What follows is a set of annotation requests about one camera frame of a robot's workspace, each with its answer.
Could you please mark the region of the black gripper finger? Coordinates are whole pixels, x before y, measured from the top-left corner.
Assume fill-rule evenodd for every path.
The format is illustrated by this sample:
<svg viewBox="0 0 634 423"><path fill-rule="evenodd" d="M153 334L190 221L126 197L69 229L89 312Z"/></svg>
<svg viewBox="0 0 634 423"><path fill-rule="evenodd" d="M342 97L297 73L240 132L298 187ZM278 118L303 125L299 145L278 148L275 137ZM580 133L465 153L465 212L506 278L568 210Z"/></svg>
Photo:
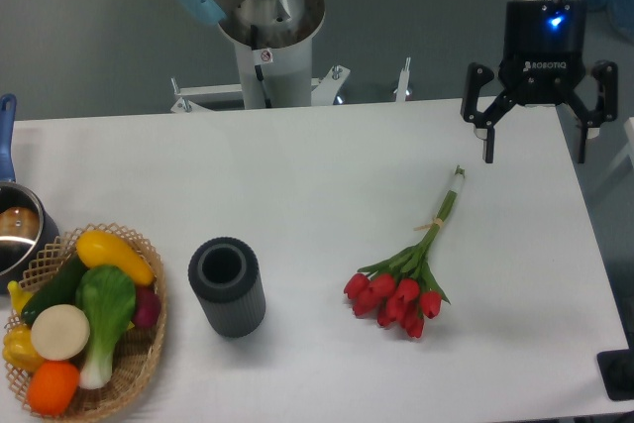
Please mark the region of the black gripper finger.
<svg viewBox="0 0 634 423"><path fill-rule="evenodd" d="M474 125L476 136L483 141L482 158L485 163L493 163L494 160L495 125L516 104L509 89L504 87L485 110L477 109L481 89L493 79L494 73L490 68L480 63L470 63L461 104L461 116Z"/></svg>
<svg viewBox="0 0 634 423"><path fill-rule="evenodd" d="M587 76L591 76L597 85L597 99L591 109L576 94L576 87ZM581 59L575 59L568 72L559 77L559 95L579 121L577 162L584 163L589 130L599 129L604 122L615 121L618 117L618 66L613 61L600 60L587 69Z"/></svg>

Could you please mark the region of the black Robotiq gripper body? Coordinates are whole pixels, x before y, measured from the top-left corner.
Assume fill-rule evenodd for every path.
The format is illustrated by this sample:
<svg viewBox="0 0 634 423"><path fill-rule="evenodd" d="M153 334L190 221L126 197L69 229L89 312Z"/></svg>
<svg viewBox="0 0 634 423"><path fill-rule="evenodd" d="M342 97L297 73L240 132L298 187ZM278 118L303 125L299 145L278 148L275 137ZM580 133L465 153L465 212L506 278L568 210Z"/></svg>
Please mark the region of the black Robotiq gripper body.
<svg viewBox="0 0 634 423"><path fill-rule="evenodd" d="M586 0L507 0L498 77L505 95L521 106L558 105L556 89L575 89L582 60Z"/></svg>

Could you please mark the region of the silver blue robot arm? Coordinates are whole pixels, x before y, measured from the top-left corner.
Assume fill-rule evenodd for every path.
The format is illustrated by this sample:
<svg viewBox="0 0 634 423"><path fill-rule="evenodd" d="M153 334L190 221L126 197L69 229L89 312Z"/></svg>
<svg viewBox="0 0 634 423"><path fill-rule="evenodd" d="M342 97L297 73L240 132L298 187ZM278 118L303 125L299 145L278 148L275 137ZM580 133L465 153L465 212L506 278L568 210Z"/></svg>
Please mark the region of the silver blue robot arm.
<svg viewBox="0 0 634 423"><path fill-rule="evenodd" d="M324 0L177 0L199 23L233 43L248 109L332 104L346 79L333 68L312 77L312 40L323 24ZM582 60L586 0L507 0L498 69L472 63L463 119L492 162L496 124L515 106L568 106L586 141L618 115L618 69Z"/></svg>

